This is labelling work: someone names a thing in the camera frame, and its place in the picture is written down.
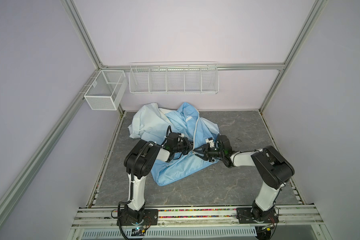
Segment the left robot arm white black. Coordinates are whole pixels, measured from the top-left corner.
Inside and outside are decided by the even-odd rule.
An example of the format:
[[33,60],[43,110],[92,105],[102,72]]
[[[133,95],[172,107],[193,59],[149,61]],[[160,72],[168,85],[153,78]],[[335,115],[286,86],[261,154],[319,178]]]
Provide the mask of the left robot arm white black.
[[119,205],[125,207],[123,210],[118,210],[118,219],[126,218],[134,224],[141,223],[145,211],[146,177],[151,172],[154,163],[156,161],[170,163],[189,154],[193,147],[193,141],[184,134],[174,133],[170,126],[160,145],[153,141],[139,140],[124,161],[129,177],[129,197],[126,202],[119,202]]

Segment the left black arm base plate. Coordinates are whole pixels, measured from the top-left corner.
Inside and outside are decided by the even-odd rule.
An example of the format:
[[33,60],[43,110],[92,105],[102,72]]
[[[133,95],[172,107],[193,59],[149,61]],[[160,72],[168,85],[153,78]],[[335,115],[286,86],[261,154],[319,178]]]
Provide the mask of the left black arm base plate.
[[158,209],[144,209],[140,211],[121,209],[118,217],[122,226],[156,226],[159,219]]

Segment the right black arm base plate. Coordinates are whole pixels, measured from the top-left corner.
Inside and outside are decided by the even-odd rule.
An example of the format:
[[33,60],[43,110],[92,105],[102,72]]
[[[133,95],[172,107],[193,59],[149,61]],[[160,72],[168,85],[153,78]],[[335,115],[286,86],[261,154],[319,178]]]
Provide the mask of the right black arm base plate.
[[240,224],[276,224],[279,222],[275,208],[264,212],[256,207],[242,207],[236,208],[236,211]]

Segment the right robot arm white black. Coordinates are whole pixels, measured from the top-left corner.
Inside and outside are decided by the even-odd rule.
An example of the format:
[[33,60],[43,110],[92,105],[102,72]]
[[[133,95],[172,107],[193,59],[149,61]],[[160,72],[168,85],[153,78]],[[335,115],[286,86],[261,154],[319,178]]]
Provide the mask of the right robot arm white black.
[[234,151],[225,135],[218,135],[215,142],[194,149],[199,158],[207,162],[222,161],[227,168],[256,167],[261,178],[260,192],[252,204],[247,216],[256,223],[275,220],[275,202],[283,187],[295,174],[293,166],[274,148],[266,146],[253,151]]

